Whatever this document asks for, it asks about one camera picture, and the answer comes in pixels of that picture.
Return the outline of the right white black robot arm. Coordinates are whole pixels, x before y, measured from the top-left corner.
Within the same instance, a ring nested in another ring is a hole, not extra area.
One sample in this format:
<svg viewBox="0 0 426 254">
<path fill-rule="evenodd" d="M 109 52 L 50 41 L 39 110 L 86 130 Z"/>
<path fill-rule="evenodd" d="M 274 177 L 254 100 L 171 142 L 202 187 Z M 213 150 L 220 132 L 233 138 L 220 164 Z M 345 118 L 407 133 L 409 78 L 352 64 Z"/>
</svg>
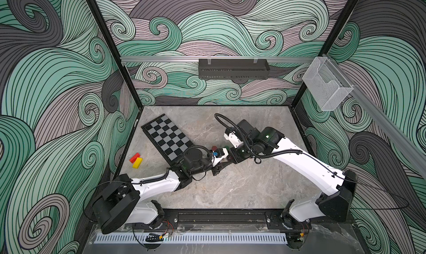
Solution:
<svg viewBox="0 0 426 254">
<path fill-rule="evenodd" d="M 320 189 L 311 198 L 290 200 L 287 203 L 282 218 L 289 228 L 295 222 L 303 223 L 318 217 L 344 222 L 352 209 L 357 186 L 375 189 L 375 186 L 359 180 L 355 172 L 342 171 L 320 161 L 273 127 L 258 131 L 246 120 L 236 124 L 219 113 L 214 117 L 225 126 L 224 137 L 232 145 L 229 162 L 238 164 L 254 159 L 256 164 L 260 164 L 263 160 L 273 158 L 293 168 Z"/>
</svg>

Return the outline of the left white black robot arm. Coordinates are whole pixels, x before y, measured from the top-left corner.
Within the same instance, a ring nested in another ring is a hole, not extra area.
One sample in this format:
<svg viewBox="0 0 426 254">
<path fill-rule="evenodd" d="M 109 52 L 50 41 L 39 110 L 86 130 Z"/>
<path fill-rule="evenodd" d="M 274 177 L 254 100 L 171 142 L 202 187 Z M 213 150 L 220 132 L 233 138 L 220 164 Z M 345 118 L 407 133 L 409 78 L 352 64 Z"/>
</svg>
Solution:
<svg viewBox="0 0 426 254">
<path fill-rule="evenodd" d="M 195 175 L 213 173 L 229 164 L 228 148 L 209 150 L 192 146 L 185 150 L 177 163 L 162 175 L 131 179 L 119 175 L 98 194 L 91 205 L 95 221 L 102 234 L 107 235 L 125 224 L 144 224 L 151 228 L 162 225 L 164 211 L 154 196 L 187 187 Z"/>
</svg>

